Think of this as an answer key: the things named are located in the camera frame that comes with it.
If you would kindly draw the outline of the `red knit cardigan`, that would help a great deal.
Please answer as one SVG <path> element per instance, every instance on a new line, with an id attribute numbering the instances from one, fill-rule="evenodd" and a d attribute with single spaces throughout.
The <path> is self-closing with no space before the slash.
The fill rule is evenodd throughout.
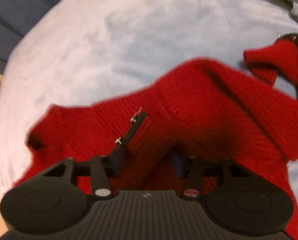
<path id="1" fill-rule="evenodd" d="M 2 199 L 4 239 L 298 239 L 298 34 L 243 57 L 250 75 L 196 58 L 137 92 L 49 107 Z M 89 162 L 115 152 L 114 198 L 97 200 Z M 198 200 L 180 197 L 178 153 L 202 158 Z"/>

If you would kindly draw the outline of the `light blue fleece bed sheet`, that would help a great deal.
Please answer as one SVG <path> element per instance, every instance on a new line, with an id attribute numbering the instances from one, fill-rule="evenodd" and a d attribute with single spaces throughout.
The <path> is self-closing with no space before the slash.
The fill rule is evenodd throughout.
<path id="1" fill-rule="evenodd" d="M 31 163 L 24 142 L 52 103 L 141 88 L 196 56 L 234 68 L 298 24 L 278 0 L 62 0 L 11 53 L 0 90 L 0 195 Z"/>

